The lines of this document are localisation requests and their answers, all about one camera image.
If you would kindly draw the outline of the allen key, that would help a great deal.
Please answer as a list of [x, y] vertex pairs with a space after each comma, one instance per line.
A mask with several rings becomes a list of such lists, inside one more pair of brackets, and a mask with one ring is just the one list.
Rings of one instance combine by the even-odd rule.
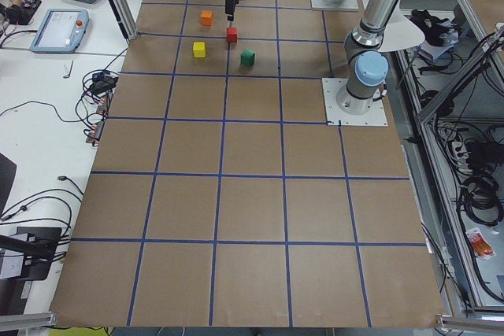
[[71, 77], [73, 64], [74, 60], [71, 60], [68, 64], [64, 65], [64, 75], [62, 76], [63, 79], [69, 79]]

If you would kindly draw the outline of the orange wooden block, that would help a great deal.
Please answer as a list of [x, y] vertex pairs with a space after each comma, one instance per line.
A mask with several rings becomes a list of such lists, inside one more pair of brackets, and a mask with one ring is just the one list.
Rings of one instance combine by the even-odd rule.
[[200, 22], [201, 22], [201, 25], [203, 25], [203, 26], [207, 26], [207, 27], [212, 26], [213, 25], [213, 12], [208, 9], [204, 9], [203, 11], [201, 11]]

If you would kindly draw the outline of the red wooden block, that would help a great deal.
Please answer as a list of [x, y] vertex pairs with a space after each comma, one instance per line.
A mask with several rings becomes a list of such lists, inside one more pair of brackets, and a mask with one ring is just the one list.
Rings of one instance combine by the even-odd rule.
[[226, 40], [228, 43], [237, 43], [238, 42], [238, 28], [227, 27]]

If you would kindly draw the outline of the black monitor stand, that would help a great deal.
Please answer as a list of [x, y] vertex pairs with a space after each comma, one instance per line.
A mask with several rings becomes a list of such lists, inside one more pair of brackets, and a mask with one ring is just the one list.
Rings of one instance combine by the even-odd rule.
[[1, 280], [43, 281], [61, 240], [60, 227], [18, 227], [1, 236]]

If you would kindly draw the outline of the yellow wooden block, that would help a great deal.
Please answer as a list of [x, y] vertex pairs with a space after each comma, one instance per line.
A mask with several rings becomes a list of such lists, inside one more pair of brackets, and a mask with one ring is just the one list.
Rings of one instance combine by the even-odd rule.
[[192, 52], [195, 58], [206, 58], [206, 43], [203, 41], [193, 42]]

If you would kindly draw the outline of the red snack packet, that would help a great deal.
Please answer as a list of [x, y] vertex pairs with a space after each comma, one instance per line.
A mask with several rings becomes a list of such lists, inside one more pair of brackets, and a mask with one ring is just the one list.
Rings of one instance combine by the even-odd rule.
[[472, 246], [476, 257], [483, 260], [488, 260], [495, 255], [495, 251], [484, 238], [481, 230], [478, 227], [471, 228], [465, 232], [465, 236]]

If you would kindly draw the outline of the near teach pendant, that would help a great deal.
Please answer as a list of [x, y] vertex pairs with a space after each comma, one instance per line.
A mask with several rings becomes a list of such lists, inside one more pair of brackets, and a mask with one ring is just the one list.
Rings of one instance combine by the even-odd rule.
[[85, 9], [49, 9], [30, 45], [33, 53], [71, 54], [81, 44], [89, 23]]

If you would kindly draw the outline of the green wooden block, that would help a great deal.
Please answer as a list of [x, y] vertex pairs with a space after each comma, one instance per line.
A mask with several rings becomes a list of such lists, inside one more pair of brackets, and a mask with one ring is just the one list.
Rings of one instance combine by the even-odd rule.
[[244, 49], [240, 54], [240, 64], [246, 67], [251, 67], [255, 63], [256, 53], [251, 49]]

